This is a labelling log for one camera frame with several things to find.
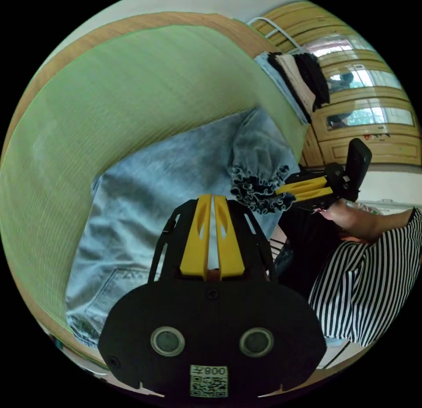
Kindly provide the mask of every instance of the black and white striped sleeve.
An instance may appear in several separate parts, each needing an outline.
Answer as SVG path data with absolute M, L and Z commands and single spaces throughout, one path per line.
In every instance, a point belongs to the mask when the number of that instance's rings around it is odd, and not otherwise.
M 309 296 L 324 335 L 363 347 L 381 337 L 415 283 L 421 256 L 418 209 L 406 227 L 385 232 L 375 244 L 342 243 Z

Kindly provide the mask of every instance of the mirror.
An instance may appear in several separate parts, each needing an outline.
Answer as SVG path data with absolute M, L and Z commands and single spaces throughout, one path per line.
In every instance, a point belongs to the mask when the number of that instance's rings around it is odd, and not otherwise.
M 349 113 L 331 115 L 327 118 L 329 130 L 386 123 L 404 124 L 408 126 L 414 125 L 411 112 L 398 108 L 375 107 L 355 109 Z
M 375 51 L 364 38 L 354 35 L 328 35 L 306 43 L 303 47 L 317 57 L 354 49 Z
M 394 74 L 379 70 L 356 70 L 327 78 L 330 93 L 360 87 L 385 86 L 402 89 Z

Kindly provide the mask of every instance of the hand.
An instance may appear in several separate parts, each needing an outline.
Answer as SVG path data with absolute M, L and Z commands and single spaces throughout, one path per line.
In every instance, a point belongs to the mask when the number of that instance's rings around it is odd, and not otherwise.
M 325 219 L 336 221 L 345 215 L 347 209 L 346 202 L 342 199 L 333 203 L 327 210 L 316 209 L 315 212 L 320 213 Z

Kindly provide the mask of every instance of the folded clothes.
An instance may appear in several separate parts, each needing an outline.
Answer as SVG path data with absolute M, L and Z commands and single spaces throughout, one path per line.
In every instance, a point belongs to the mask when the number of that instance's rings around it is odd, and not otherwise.
M 292 94 L 293 98 L 295 99 L 296 103 L 298 104 L 299 108 L 303 112 L 303 114 L 306 117 L 306 121 L 308 124 L 311 124 L 311 117 L 310 114 L 307 112 L 303 102 L 301 101 L 300 97 L 298 96 L 297 92 L 295 91 L 295 88 L 291 84 L 286 72 L 283 70 L 279 62 L 277 61 L 277 56 L 282 55 L 281 52 L 270 52 L 268 53 L 267 60 L 269 64 L 277 71 L 277 73 L 281 76 L 285 84 L 287 85 L 290 93 Z
M 296 98 L 291 94 L 289 87 L 287 86 L 284 79 L 281 77 L 279 72 L 273 68 L 273 66 L 268 62 L 268 52 L 263 52 L 262 54 L 255 57 L 255 61 L 259 64 L 262 70 L 268 75 L 268 77 L 275 83 L 280 92 L 284 95 L 286 100 L 289 102 L 293 110 L 295 111 L 298 118 L 301 120 L 303 125 L 308 125 L 309 121 L 305 116 L 304 108 L 301 108 L 296 100 Z
M 254 108 L 143 148 L 97 177 L 65 292 L 76 339 L 96 347 L 113 305 L 147 282 L 156 243 L 176 207 L 203 194 L 236 198 L 254 211 L 269 239 L 294 200 L 286 193 L 273 197 L 274 191 L 297 172 L 283 135 Z M 214 211 L 209 253 L 208 268 L 217 268 Z
M 309 53 L 295 54 L 293 58 L 304 82 L 315 95 L 315 109 L 321 108 L 324 104 L 329 104 L 330 91 L 318 58 Z
M 276 60 L 286 73 L 291 85 L 294 87 L 299 99 L 302 101 L 306 112 L 311 116 L 314 108 L 315 95 L 304 82 L 293 55 L 276 55 Z

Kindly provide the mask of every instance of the screw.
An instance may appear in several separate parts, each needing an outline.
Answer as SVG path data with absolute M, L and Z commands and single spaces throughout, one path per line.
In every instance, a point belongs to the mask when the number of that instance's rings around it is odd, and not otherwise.
M 218 291 L 217 288 L 208 288 L 205 296 L 209 299 L 209 300 L 218 300 L 220 297 L 220 292 Z
M 120 368 L 120 361 L 117 357 L 110 357 L 109 358 L 109 363 L 114 367 L 114 368 Z

